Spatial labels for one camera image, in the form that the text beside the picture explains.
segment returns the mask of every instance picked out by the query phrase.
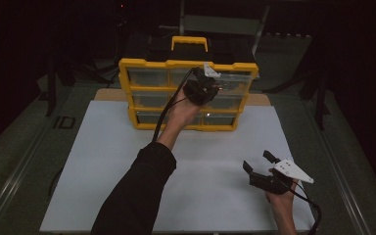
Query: person's arm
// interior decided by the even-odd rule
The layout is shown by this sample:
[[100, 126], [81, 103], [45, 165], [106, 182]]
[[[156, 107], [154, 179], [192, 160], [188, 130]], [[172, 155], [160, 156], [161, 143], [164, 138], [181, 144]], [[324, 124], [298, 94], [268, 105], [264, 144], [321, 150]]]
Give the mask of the person's arm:
[[[296, 184], [292, 185], [292, 190], [296, 189]], [[296, 227], [293, 219], [293, 199], [291, 192], [282, 195], [265, 192], [267, 201], [271, 204], [273, 218], [281, 235], [296, 235]]]
[[[181, 91], [176, 101], [184, 98]], [[164, 186], [176, 169], [171, 150], [180, 131], [200, 109], [188, 100], [171, 107], [158, 141], [139, 151], [130, 170], [101, 207], [91, 234], [152, 234]]]

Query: dark floor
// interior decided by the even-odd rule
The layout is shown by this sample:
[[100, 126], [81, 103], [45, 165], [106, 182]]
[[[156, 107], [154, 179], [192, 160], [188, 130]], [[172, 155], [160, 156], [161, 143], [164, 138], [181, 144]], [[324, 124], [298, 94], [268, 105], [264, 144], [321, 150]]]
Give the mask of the dark floor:
[[[251, 92], [291, 78], [309, 41], [264, 37], [257, 52], [260, 79], [253, 82]], [[58, 109], [51, 117], [45, 117], [46, 102], [34, 101], [1, 134], [0, 235], [44, 234], [38, 230], [51, 200], [52, 181], [69, 156], [89, 102], [105, 86], [86, 78], [73, 88], [59, 85]], [[352, 130], [331, 92], [325, 130], [319, 130], [313, 121], [314, 102], [298, 95], [301, 86], [268, 96], [295, 162], [315, 179], [305, 188], [322, 208], [318, 234], [376, 234], [376, 178]], [[75, 125], [54, 128], [56, 117], [75, 118]]]

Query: table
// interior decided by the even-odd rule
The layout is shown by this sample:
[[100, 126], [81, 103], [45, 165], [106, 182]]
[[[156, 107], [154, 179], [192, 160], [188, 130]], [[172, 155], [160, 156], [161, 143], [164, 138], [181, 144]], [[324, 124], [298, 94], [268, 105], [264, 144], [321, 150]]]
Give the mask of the table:
[[[88, 232], [105, 199], [127, 172], [153, 130], [136, 130], [127, 118], [127, 102], [117, 90], [102, 90], [88, 107], [40, 231]], [[272, 167], [269, 150], [292, 158], [280, 121], [263, 95], [250, 100], [239, 127], [230, 132], [182, 131], [173, 153], [177, 169], [164, 188], [154, 232], [259, 232], [277, 230], [263, 191], [249, 185], [246, 160], [256, 172]], [[298, 230], [314, 219], [307, 203], [295, 200]]]

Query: black sleeve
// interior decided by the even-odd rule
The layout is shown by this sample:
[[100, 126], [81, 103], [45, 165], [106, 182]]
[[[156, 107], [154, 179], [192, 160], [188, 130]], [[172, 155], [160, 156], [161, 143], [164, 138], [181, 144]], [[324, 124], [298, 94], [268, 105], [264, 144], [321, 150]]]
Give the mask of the black sleeve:
[[152, 234], [164, 186], [176, 169], [165, 145], [150, 143], [100, 208], [91, 234]]

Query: white table surface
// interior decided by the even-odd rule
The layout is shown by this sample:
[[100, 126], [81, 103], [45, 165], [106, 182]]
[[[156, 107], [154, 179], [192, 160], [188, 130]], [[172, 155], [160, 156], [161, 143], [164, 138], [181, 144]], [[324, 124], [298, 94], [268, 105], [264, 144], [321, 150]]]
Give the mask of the white table surface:
[[[126, 109], [126, 102], [90, 103], [40, 231], [91, 230], [100, 207], [153, 136], [153, 130], [134, 129]], [[243, 170], [246, 160], [255, 172], [268, 174], [273, 165], [264, 150], [293, 159], [269, 106], [245, 107], [235, 131], [182, 131], [173, 149], [177, 168], [164, 188], [154, 232], [277, 230], [264, 192], [249, 185]], [[309, 205], [298, 198], [294, 219], [298, 230], [314, 223]]]

